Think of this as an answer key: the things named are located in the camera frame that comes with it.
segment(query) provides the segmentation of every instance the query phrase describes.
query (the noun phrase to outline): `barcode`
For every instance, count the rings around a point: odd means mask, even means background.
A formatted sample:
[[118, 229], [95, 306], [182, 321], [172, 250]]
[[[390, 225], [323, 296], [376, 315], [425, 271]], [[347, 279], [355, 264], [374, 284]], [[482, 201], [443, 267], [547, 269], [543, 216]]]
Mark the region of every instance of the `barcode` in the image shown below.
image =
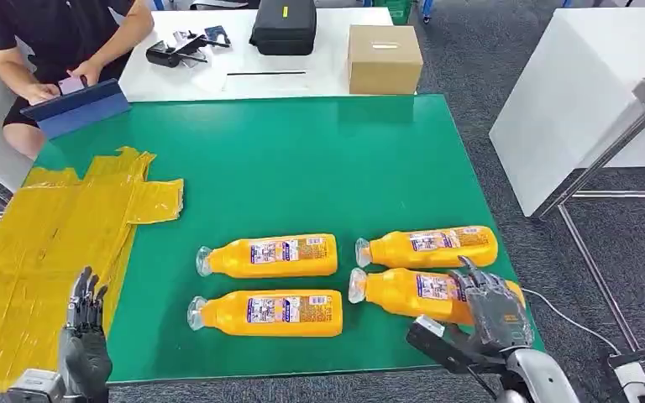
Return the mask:
[[310, 305], [324, 305], [327, 302], [328, 302], [328, 298], [326, 296], [311, 296], [310, 297]]

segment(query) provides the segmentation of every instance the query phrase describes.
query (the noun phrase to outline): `blue tablet case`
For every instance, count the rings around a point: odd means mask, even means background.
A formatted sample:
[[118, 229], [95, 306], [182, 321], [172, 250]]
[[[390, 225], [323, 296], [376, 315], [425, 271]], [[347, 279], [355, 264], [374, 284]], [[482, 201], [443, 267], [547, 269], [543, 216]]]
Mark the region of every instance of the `blue tablet case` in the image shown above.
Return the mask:
[[48, 139], [99, 122], [129, 110], [118, 81], [103, 81], [32, 107], [21, 113], [32, 118]]

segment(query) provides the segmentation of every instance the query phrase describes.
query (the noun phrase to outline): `green crate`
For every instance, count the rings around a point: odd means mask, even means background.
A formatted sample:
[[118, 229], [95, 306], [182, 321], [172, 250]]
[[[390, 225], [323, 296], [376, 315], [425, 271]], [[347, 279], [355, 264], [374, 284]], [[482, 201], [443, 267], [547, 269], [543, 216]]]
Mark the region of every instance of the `green crate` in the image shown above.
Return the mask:
[[387, 7], [394, 25], [404, 25], [412, 11], [412, 0], [372, 0], [375, 7]]

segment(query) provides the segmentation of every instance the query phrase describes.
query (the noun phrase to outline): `cardboard box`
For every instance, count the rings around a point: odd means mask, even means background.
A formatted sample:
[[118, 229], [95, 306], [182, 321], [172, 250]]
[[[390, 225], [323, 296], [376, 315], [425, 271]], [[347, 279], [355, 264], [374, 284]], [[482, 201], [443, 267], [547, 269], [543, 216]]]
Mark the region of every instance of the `cardboard box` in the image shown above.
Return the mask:
[[350, 94], [413, 94], [422, 66], [414, 27], [349, 27]]

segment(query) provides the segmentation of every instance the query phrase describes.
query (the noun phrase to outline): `black t-shirt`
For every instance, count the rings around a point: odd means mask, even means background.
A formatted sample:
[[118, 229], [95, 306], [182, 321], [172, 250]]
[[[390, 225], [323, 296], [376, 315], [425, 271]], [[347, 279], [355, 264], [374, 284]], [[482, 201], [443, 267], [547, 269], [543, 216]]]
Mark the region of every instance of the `black t-shirt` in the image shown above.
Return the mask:
[[108, 7], [126, 14], [134, 0], [0, 0], [0, 50], [19, 37], [39, 68], [72, 69], [118, 29]]

